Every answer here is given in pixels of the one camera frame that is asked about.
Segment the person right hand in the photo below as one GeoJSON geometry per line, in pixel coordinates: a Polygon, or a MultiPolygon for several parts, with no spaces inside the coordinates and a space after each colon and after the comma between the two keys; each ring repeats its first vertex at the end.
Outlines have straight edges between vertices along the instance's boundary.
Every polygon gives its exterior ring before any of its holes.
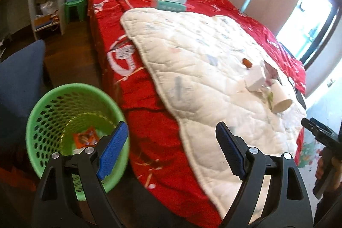
{"type": "MultiPolygon", "coordinates": [[[[319,160],[317,163],[317,170],[315,173],[315,177],[317,179],[321,179],[321,177],[323,176],[324,172],[325,172],[325,168],[324,168],[324,163],[323,163],[323,151],[321,150],[319,152],[319,160]]],[[[332,157],[332,165],[333,168],[335,169],[335,174],[333,176],[333,178],[331,179],[330,184],[327,186],[325,192],[334,192],[336,191],[340,184],[341,184],[341,160],[337,159],[336,157],[332,157]]]]}

